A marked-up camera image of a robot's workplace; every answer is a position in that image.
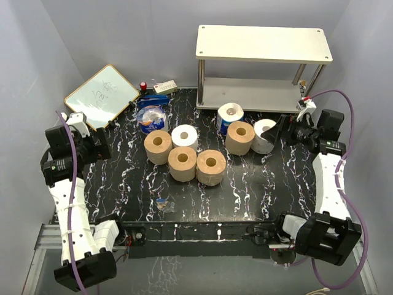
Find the blue paper roll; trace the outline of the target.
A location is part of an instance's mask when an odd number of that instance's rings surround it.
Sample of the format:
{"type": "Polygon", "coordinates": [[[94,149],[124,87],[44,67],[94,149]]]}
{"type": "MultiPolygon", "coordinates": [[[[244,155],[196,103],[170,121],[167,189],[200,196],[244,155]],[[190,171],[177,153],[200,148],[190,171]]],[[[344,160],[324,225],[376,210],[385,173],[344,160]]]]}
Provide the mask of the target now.
{"type": "Polygon", "coordinates": [[[239,104],[226,103],[222,105],[217,111],[216,127],[217,130],[224,136],[227,135],[227,130],[232,122],[243,121],[244,111],[239,104]]]}

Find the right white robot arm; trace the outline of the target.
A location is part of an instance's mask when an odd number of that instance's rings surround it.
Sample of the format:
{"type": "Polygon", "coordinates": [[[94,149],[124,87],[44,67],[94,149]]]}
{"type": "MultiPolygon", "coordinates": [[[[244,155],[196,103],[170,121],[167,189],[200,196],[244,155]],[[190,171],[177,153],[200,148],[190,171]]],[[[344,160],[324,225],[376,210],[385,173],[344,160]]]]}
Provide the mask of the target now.
{"type": "Polygon", "coordinates": [[[336,266],[345,262],[362,234],[339,193],[343,185],[336,182],[337,166],[346,152],[346,145],[338,140],[343,121],[344,114],[329,109],[322,110],[317,124],[308,113],[301,119],[283,114],[277,124],[259,134],[271,144],[279,139],[288,145],[301,143],[315,154],[315,211],[309,218],[282,213],[273,230],[274,238],[282,244],[293,240],[298,254],[336,266]]]}

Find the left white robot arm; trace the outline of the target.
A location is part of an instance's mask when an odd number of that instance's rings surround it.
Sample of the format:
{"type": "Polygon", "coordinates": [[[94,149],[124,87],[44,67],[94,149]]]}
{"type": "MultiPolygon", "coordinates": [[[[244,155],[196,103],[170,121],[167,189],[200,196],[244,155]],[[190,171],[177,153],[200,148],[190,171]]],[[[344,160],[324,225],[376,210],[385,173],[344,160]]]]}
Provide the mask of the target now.
{"type": "Polygon", "coordinates": [[[113,247],[127,236],[114,214],[101,218],[94,227],[88,220],[84,167],[111,156],[104,130],[99,128],[97,135],[99,144],[73,125],[50,128],[45,132],[49,148],[40,162],[61,232],[61,267],[55,269],[54,277],[73,292],[85,292],[116,276],[113,247]]]}

